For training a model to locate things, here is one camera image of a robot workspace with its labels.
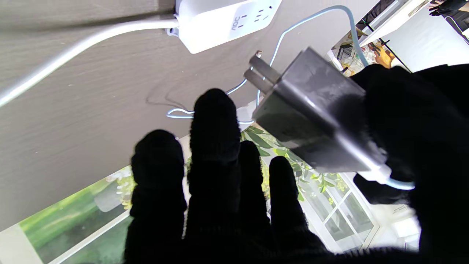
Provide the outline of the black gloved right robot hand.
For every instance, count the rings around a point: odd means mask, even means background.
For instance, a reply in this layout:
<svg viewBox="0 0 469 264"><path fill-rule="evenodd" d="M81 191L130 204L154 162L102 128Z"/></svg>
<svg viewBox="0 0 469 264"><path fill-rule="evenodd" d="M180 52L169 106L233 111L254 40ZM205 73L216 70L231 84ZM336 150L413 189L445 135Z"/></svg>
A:
<svg viewBox="0 0 469 264"><path fill-rule="evenodd" d="M189 203L181 144L165 130L134 147L125 264L467 264L468 65L415 73L370 65L352 76L366 91L368 128L393 172L409 173L421 227L419 251L378 247L335 254L309 229L292 167L271 160L272 216L262 192L260 154L241 141L236 106L213 88L195 103Z"/></svg>

